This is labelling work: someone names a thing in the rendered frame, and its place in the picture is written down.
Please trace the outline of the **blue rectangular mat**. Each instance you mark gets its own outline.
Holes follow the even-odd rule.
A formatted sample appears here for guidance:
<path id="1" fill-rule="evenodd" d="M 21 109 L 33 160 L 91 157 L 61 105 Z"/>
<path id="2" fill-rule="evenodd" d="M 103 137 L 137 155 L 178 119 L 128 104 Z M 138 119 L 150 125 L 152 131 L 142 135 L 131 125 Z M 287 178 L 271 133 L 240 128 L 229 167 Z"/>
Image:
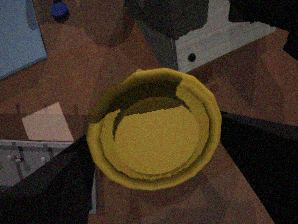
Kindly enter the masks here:
<path id="1" fill-rule="evenodd" d="M 47 59 L 32 0 L 0 0 L 0 79 Z"/>

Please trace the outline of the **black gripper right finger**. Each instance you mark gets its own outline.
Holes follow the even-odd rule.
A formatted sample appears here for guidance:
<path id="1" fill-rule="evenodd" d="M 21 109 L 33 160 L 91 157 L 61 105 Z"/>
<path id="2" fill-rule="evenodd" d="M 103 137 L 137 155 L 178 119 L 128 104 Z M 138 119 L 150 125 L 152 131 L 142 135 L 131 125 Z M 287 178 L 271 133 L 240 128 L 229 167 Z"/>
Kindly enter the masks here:
<path id="1" fill-rule="evenodd" d="M 298 224 L 298 127 L 222 112 L 220 141 L 274 224 Z"/>

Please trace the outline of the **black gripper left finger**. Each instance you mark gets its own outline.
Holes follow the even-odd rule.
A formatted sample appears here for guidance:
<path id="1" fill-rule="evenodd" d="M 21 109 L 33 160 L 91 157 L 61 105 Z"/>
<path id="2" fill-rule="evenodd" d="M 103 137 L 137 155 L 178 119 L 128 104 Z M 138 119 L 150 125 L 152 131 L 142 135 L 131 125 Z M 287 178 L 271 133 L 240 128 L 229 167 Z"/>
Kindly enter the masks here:
<path id="1" fill-rule="evenodd" d="M 0 193 L 0 224 L 88 224 L 93 175 L 84 135 Z"/>

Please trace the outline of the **yellow plate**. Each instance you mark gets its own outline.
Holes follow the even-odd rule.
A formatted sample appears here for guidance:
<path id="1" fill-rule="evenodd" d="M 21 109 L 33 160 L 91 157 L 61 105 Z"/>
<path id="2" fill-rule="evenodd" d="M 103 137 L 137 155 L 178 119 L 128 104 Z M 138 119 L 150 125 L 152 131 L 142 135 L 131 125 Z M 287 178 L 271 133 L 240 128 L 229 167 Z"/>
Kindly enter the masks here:
<path id="1" fill-rule="evenodd" d="M 89 112 L 94 164 L 130 189 L 170 188 L 196 176 L 220 141 L 216 97 L 194 76 L 169 68 L 130 73 Z"/>

